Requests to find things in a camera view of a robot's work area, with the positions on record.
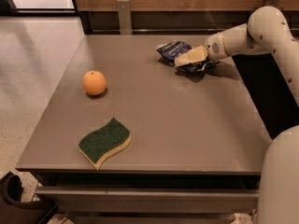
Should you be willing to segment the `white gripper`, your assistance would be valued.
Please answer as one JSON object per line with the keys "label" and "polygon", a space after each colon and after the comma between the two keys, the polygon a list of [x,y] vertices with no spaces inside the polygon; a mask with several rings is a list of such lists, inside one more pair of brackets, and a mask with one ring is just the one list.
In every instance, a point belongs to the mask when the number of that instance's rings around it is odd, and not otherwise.
{"label": "white gripper", "polygon": [[189,49],[175,59],[175,67],[181,67],[190,63],[200,63],[207,59],[218,61],[228,57],[224,46],[224,32],[209,36],[204,46]]}

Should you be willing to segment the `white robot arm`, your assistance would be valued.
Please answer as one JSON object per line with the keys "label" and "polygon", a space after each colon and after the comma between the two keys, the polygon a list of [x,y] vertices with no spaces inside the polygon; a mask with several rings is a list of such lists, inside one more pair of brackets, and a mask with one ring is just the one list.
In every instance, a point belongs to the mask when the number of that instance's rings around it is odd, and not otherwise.
{"label": "white robot arm", "polygon": [[232,58],[272,139],[263,159],[257,224],[299,224],[299,43],[276,7],[209,36],[175,59],[206,70]]}

